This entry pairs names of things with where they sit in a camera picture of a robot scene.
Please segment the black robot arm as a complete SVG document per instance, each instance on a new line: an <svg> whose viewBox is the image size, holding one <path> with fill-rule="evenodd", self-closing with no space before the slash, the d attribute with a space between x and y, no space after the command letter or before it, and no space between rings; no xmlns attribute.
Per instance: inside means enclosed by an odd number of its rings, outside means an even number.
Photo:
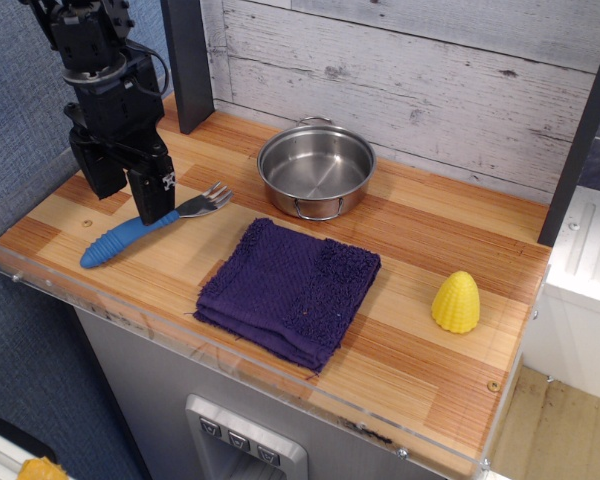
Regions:
<svg viewBox="0 0 600 480"><path fill-rule="evenodd" d="M135 23L126 1L31 1L64 81L76 100L64 108L70 146L94 193L130 187L142 222L175 207L175 172L157 132L169 83L157 78L159 55L129 39Z"/></svg>

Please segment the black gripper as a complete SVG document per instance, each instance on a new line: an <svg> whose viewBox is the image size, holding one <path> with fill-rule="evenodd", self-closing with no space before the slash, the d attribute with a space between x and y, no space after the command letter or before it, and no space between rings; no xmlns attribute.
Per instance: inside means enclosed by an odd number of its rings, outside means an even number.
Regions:
<svg viewBox="0 0 600 480"><path fill-rule="evenodd" d="M164 116L154 52L64 52L73 155L99 199L127 185L144 225L175 208L176 177L156 125Z"/></svg>

